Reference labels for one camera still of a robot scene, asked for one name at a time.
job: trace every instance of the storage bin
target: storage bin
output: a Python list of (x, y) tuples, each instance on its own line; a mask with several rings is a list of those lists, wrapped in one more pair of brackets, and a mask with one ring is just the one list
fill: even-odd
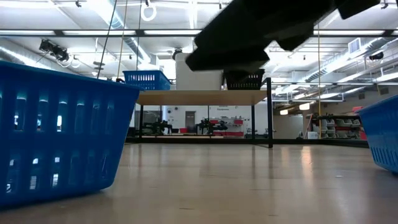
[(132, 84), (144, 90), (170, 90), (170, 81), (159, 70), (123, 71), (127, 84)]
[(112, 185), (139, 88), (0, 62), (0, 206)]
[(398, 95), (358, 111), (374, 162), (398, 172)]

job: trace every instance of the blue basket on table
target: blue basket on table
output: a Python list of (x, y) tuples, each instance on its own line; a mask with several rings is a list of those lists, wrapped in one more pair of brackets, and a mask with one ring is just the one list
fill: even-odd
[(0, 206), (112, 185), (139, 91), (0, 62)]
[(374, 162), (398, 172), (398, 95), (358, 111)]
[(170, 90), (170, 81), (159, 70), (124, 71), (127, 84), (139, 86), (144, 90)]

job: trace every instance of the floor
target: floor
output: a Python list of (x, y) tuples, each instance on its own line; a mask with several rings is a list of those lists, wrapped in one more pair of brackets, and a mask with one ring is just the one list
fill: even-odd
[(112, 187), (0, 223), (395, 223), (398, 177), (369, 149), (131, 144)]

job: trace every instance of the fluorescent light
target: fluorescent light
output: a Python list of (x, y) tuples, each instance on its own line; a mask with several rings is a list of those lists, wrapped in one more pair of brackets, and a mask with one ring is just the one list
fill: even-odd
[(339, 95), (340, 93), (325, 93), (321, 95), (321, 99), (327, 99)]
[[(65, 35), (107, 35), (107, 30), (65, 30)], [(135, 35), (134, 30), (125, 30), (124, 35)], [(110, 30), (109, 35), (123, 35), (123, 30)]]
[(310, 109), (310, 103), (304, 103), (303, 105), (298, 106), (300, 110), (309, 110)]
[(398, 72), (392, 73), (392, 74), (387, 74), (387, 75), (383, 75), (379, 78), (375, 78), (373, 81), (374, 82), (383, 82), (383, 81), (388, 81), (388, 80), (392, 80), (398, 78)]
[(147, 35), (197, 35), (200, 30), (145, 30)]
[(361, 86), (367, 86), (367, 85), (373, 85), (373, 83), (337, 83), (337, 85), (361, 85)]
[(314, 30), (314, 35), (381, 35), (384, 30)]
[(398, 85), (398, 83), (378, 83), (378, 85)]
[(280, 115), (287, 115), (289, 113), (289, 111), (288, 110), (282, 110), (279, 113), (280, 113)]
[(271, 85), (291, 85), (291, 82), (271, 82)]
[(0, 35), (55, 35), (52, 30), (0, 30)]
[(359, 88), (355, 88), (355, 89), (352, 89), (352, 90), (348, 90), (348, 91), (346, 91), (345, 93), (346, 94), (348, 94), (348, 93), (354, 93), (354, 92), (356, 92), (356, 91), (358, 91), (358, 90), (362, 90), (364, 87), (359, 87)]
[(347, 81), (351, 81), (351, 80), (353, 80), (353, 79), (355, 79), (355, 78), (358, 78), (358, 77), (360, 77), (361, 76), (361, 74), (354, 74), (354, 75), (350, 75), (350, 76), (347, 76), (347, 77), (345, 77), (345, 78), (342, 78), (341, 80), (338, 80), (337, 82), (338, 83), (341, 83), (341, 82), (347, 82)]

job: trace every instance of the light fixture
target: light fixture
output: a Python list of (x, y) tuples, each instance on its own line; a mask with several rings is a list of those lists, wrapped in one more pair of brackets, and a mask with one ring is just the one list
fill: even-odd
[(197, 35), (200, 30), (144, 30), (146, 35)]
[(398, 85), (398, 83), (378, 83), (378, 85), (390, 86), (390, 85)]
[(287, 115), (289, 113), (289, 111), (288, 110), (281, 110), (279, 113), (280, 113), (280, 115)]
[(384, 30), (314, 30), (314, 35), (381, 35)]
[(303, 105), (298, 106), (300, 110), (309, 110), (310, 109), (310, 103), (304, 103)]
[[(145, 13), (144, 13), (145, 9), (152, 9), (152, 15), (149, 17), (145, 16)], [(157, 14), (157, 11), (156, 11), (155, 4), (151, 3), (150, 0), (146, 0), (145, 2), (142, 3), (141, 19), (143, 21), (149, 22), (149, 21), (155, 19), (156, 14)]]
[[(65, 30), (65, 35), (107, 35), (107, 30)], [(135, 35), (134, 30), (125, 30), (124, 35)], [(109, 35), (123, 35), (123, 30), (110, 30)]]
[(392, 74), (387, 74), (387, 75), (383, 75), (379, 78), (375, 78), (373, 81), (374, 82), (383, 82), (383, 81), (388, 81), (388, 80), (392, 80), (398, 78), (398, 72), (392, 73)]
[(0, 35), (55, 35), (52, 30), (0, 30)]
[(355, 89), (352, 89), (352, 90), (348, 90), (348, 91), (346, 91), (345, 93), (346, 94), (350, 94), (350, 93), (354, 93), (354, 92), (356, 92), (356, 91), (358, 91), (358, 90), (362, 90), (364, 87), (358, 87), (358, 88), (355, 88)]
[(358, 78), (358, 77), (360, 77), (361, 76), (361, 74), (354, 74), (354, 75), (350, 75), (350, 76), (347, 76), (347, 77), (345, 77), (345, 78), (342, 78), (341, 80), (338, 80), (337, 82), (338, 83), (342, 83), (342, 82), (347, 82), (347, 81), (351, 81), (351, 80), (353, 80), (353, 79), (355, 79), (355, 78)]
[(325, 93), (321, 95), (321, 99), (327, 99), (339, 95), (340, 93)]
[(373, 85), (373, 83), (336, 83), (336, 85), (360, 85), (360, 86), (369, 86), (369, 85)]

